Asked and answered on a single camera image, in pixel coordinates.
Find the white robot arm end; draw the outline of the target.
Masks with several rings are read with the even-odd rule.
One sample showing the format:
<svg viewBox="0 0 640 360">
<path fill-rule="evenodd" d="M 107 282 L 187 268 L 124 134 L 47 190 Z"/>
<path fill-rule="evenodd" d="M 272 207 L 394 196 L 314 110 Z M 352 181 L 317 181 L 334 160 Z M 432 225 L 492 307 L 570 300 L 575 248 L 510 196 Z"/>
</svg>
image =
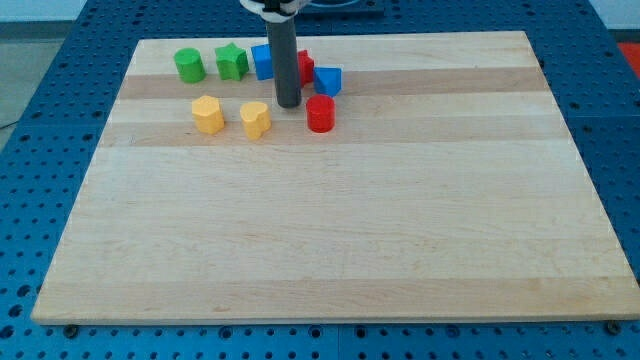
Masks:
<svg viewBox="0 0 640 360">
<path fill-rule="evenodd" d="M 246 10 L 270 23 L 283 23 L 292 19 L 309 3 L 310 0 L 240 0 Z"/>
</svg>

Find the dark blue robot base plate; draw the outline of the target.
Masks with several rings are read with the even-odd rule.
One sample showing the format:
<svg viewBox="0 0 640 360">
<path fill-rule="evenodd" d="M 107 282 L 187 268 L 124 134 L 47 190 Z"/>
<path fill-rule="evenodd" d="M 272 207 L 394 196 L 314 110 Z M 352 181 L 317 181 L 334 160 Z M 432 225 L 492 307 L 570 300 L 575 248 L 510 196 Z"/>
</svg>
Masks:
<svg viewBox="0 0 640 360">
<path fill-rule="evenodd" d="M 300 16 L 383 16 L 384 0 L 311 0 L 302 10 Z"/>
</svg>

